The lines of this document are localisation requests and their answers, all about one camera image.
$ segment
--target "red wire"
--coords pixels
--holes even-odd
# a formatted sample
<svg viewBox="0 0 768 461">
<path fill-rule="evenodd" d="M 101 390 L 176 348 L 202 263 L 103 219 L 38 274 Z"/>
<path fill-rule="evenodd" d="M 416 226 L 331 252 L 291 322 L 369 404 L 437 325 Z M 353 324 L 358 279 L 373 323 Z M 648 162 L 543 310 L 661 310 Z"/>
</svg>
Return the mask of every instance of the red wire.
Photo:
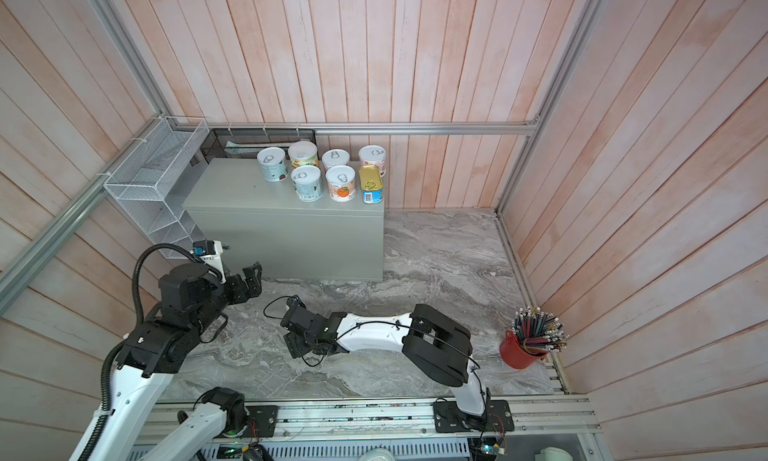
<svg viewBox="0 0 768 461">
<path fill-rule="evenodd" d="M 507 447 L 507 436 L 506 436 L 506 434 L 505 434 L 505 433 L 507 432 L 507 430 L 504 428 L 504 419 L 502 419 L 502 418 L 498 417 L 498 415 L 497 415 L 497 414 L 494 414 L 494 416 L 495 416 L 495 417 L 496 417 L 496 419 L 498 419 L 498 421 L 499 421 L 499 422 L 502 424 L 502 432 L 501 432 L 501 435 L 502 435 L 502 439 L 504 440 L 504 449 L 506 449 L 507 451 L 509 451 L 509 447 Z"/>
<path fill-rule="evenodd" d="M 248 423 L 250 425 L 250 430 L 254 434 L 254 439 L 256 440 L 256 444 L 259 443 L 259 435 L 256 434 L 256 423 Z"/>
</svg>

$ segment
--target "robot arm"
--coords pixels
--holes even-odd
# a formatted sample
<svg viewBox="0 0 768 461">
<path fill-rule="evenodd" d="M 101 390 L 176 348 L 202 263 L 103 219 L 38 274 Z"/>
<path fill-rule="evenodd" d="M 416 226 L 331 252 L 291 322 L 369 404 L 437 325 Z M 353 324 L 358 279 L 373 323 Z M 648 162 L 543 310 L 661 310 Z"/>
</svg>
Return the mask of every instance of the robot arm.
<svg viewBox="0 0 768 461">
<path fill-rule="evenodd" d="M 239 274 L 218 278 L 209 272 L 209 266 L 213 266 L 225 273 L 221 250 L 218 241 L 197 242 L 194 252 L 204 263 L 181 264 L 160 279 L 160 301 L 123 342 L 115 358 L 118 368 L 114 374 L 109 376 L 111 363 L 105 365 L 107 377 L 102 379 L 102 386 L 109 388 L 110 410 L 94 413 L 70 461 L 126 459 L 152 406 L 187 354 L 198 344 L 209 342 L 202 339 L 207 328 L 223 317 L 224 322 L 213 335 L 216 337 L 226 325 L 227 306 L 244 303 L 261 293 L 258 263 L 243 270 L 245 279 Z M 243 395 L 216 388 L 202 401 L 187 421 L 143 459 L 187 461 L 222 431 L 245 426 Z M 198 418 L 203 422 L 190 421 Z"/>
<path fill-rule="evenodd" d="M 451 388 L 469 427 L 485 426 L 489 395 L 475 373 L 469 331 L 445 314 L 417 304 L 412 313 L 393 317 L 338 312 L 325 318 L 307 310 L 297 296 L 286 303 L 280 326 L 288 330 L 283 339 L 292 357 L 366 349 L 401 352 L 430 379 Z"/>
</svg>

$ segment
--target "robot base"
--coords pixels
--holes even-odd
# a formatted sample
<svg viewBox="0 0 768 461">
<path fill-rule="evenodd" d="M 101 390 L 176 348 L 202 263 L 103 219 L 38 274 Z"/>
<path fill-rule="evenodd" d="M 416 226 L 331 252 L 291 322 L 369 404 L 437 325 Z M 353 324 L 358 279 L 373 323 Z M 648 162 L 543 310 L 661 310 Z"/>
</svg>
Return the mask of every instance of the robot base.
<svg viewBox="0 0 768 461">
<path fill-rule="evenodd" d="M 509 403 L 504 399 L 488 400 L 485 422 L 483 417 L 472 416 L 459 410 L 455 401 L 436 401 L 432 408 L 435 412 L 435 430 L 438 433 L 464 433 L 470 429 L 486 433 L 514 431 Z"/>
</svg>

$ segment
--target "yellow tin can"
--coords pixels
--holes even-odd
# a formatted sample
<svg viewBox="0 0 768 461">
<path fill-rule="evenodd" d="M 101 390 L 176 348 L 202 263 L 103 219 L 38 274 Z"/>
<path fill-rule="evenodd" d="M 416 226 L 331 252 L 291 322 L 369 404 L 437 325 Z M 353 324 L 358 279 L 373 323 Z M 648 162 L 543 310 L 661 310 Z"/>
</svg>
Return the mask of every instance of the yellow tin can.
<svg viewBox="0 0 768 461">
<path fill-rule="evenodd" d="M 374 165 L 360 166 L 360 188 L 362 189 L 362 202 L 369 205 L 380 203 L 384 199 L 384 183 L 379 174 L 379 167 Z"/>
</svg>

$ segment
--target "white can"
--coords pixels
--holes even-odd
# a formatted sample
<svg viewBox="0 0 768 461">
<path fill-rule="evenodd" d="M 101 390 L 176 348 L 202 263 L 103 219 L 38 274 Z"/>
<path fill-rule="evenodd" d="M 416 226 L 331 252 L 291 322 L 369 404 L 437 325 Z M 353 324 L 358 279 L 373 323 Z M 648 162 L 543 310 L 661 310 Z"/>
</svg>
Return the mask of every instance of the white can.
<svg viewBox="0 0 768 461">
<path fill-rule="evenodd" d="M 320 182 L 320 168 L 317 166 L 299 166 L 290 174 L 293 179 L 293 187 L 296 188 L 296 196 L 301 201 L 317 201 L 322 196 L 322 183 Z"/>
<path fill-rule="evenodd" d="M 361 166 L 378 166 L 379 175 L 384 176 L 386 174 L 386 165 L 384 164 L 384 161 L 386 161 L 386 149 L 378 145 L 363 146 L 357 155 L 360 157 Z"/>
<path fill-rule="evenodd" d="M 355 197 L 355 170 L 349 166 L 333 166 L 326 172 L 328 192 L 333 201 L 346 203 Z"/>
<path fill-rule="evenodd" d="M 293 168 L 305 165 L 320 165 L 317 162 L 317 146 L 312 141 L 301 140 L 291 143 L 288 146 L 288 156 L 290 156 L 290 164 Z"/>
<path fill-rule="evenodd" d="M 326 167 L 326 171 L 333 166 L 343 166 L 350 163 L 350 153 L 343 149 L 329 149 L 322 153 L 322 165 Z"/>
<path fill-rule="evenodd" d="M 256 155 L 261 166 L 261 174 L 267 181 L 276 182 L 288 176 L 286 168 L 286 152 L 282 148 L 271 146 L 264 148 Z"/>
</svg>

